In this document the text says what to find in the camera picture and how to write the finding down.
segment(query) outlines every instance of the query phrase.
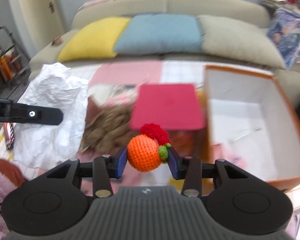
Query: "sofa armrest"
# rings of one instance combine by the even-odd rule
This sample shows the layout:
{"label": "sofa armrest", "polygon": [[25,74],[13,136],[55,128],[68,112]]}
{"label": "sofa armrest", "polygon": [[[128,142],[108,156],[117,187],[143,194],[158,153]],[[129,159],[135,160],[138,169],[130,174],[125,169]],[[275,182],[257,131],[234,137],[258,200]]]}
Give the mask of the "sofa armrest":
{"label": "sofa armrest", "polygon": [[58,56],[67,43],[75,36],[80,30],[74,29],[62,35],[63,43],[59,46],[52,46],[51,43],[39,51],[31,60],[31,71],[41,70],[43,64],[54,64],[58,60]]}
{"label": "sofa armrest", "polygon": [[278,69],[275,71],[279,84],[294,107],[300,103],[300,73]]}

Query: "cardboard box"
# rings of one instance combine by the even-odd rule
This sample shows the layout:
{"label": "cardboard box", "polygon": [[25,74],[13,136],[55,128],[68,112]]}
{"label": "cardboard box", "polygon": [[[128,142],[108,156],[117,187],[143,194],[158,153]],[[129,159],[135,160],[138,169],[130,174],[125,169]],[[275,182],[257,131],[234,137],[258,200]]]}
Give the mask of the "cardboard box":
{"label": "cardboard box", "polygon": [[300,122],[271,72],[209,65],[204,90],[209,149],[203,160],[214,163],[211,146],[222,143],[242,168],[278,189],[300,184]]}

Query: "metal rack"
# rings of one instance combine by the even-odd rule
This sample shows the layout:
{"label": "metal rack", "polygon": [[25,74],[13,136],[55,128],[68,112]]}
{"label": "metal rack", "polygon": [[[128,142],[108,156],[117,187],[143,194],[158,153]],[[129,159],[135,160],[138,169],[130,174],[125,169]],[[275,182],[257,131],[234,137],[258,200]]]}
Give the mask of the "metal rack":
{"label": "metal rack", "polygon": [[3,86],[0,90],[6,87],[12,88],[15,85],[21,83],[26,84],[29,71],[30,57],[24,51],[22,46],[15,40],[12,32],[5,26],[0,27],[0,31],[4,31],[8,38],[11,40],[11,45],[8,48],[4,48],[0,44],[0,74],[3,79]]}

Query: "magazine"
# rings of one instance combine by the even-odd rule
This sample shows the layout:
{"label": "magazine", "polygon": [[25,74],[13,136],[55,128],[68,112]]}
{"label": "magazine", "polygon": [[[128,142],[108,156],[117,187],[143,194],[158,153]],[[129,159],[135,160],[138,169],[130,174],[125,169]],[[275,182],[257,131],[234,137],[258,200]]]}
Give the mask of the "magazine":
{"label": "magazine", "polygon": [[273,41],[284,58],[286,68],[295,62],[300,46],[300,16],[284,9],[277,9],[267,36]]}

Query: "crocheted orange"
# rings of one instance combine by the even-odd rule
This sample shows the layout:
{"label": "crocheted orange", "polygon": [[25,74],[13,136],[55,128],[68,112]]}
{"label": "crocheted orange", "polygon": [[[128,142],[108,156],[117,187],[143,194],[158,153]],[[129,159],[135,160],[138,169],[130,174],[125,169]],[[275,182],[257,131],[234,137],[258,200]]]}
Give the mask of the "crocheted orange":
{"label": "crocheted orange", "polygon": [[147,172],[158,168],[161,158],[157,151],[158,144],[145,134],[131,139],[128,144],[128,160],[138,171]]}
{"label": "crocheted orange", "polygon": [[132,138],[127,146],[128,161],[136,170],[148,172],[167,160],[167,147],[171,145],[167,132],[159,125],[146,124],[141,128],[141,132],[145,134]]}

